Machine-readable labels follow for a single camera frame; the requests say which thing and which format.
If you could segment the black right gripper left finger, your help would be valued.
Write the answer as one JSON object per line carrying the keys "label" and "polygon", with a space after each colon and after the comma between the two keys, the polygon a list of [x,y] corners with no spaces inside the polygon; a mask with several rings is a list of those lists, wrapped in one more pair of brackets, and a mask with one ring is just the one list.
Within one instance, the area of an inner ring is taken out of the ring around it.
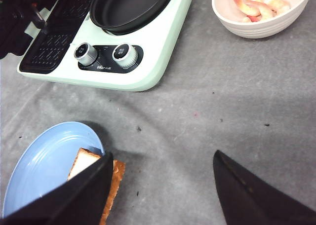
{"label": "black right gripper left finger", "polygon": [[2,225],[97,225],[113,175],[113,154],[106,153],[68,182],[1,219]]}

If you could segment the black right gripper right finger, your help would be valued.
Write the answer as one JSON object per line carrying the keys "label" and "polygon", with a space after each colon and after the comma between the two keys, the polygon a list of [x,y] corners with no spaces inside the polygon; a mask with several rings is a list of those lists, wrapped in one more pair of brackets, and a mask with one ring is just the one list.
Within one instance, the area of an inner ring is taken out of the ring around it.
{"label": "black right gripper right finger", "polygon": [[314,225],[316,213],[217,150],[213,172],[229,225]]}

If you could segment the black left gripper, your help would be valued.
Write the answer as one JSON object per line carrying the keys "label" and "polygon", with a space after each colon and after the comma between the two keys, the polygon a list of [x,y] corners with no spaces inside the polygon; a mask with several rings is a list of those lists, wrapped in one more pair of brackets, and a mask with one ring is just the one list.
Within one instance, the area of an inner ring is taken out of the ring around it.
{"label": "black left gripper", "polygon": [[0,0],[0,58],[8,53],[21,56],[32,37],[25,33],[30,23],[36,28],[47,26],[40,14],[43,8],[51,10],[57,0]]}

